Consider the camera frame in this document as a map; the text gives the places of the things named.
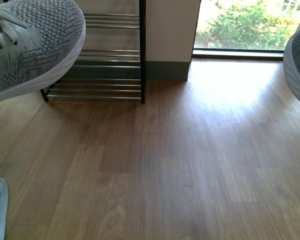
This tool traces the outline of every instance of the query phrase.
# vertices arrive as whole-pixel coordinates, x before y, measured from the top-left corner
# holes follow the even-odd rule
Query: green foliage
[[[197,32],[195,43],[210,48],[283,50],[292,23],[284,15],[267,14],[261,0],[255,5],[232,5],[221,8],[217,19]]]

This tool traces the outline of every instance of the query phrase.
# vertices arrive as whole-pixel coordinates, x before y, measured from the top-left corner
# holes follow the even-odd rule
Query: white wall
[[[147,0],[146,60],[190,62],[200,0]]]

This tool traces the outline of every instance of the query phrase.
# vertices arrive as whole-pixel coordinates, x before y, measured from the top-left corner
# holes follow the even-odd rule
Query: metal shoe rack
[[[51,98],[141,101],[146,90],[146,0],[137,14],[85,14],[88,29],[139,31],[139,49],[82,50],[71,69],[56,83],[41,90]],[[104,60],[92,60],[95,57]]]

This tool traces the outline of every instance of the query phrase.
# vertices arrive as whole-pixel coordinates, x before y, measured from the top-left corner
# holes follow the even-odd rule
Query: shoelace
[[[5,40],[3,38],[2,33],[5,33],[11,39],[11,41],[14,45],[18,44],[18,34],[16,33],[15,29],[10,24],[8,24],[6,21],[10,22],[12,24],[18,25],[20,27],[23,27],[25,29],[27,28],[26,26],[24,26],[23,24],[21,24],[19,22],[16,22],[6,16],[0,15],[0,28],[2,31],[2,32],[0,32],[0,49],[3,49],[5,47]]]

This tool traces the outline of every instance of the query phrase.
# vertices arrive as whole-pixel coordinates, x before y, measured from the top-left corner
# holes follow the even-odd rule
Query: laminate flooring
[[[281,61],[194,59],[146,104],[0,103],[6,240],[300,240],[300,102]]]

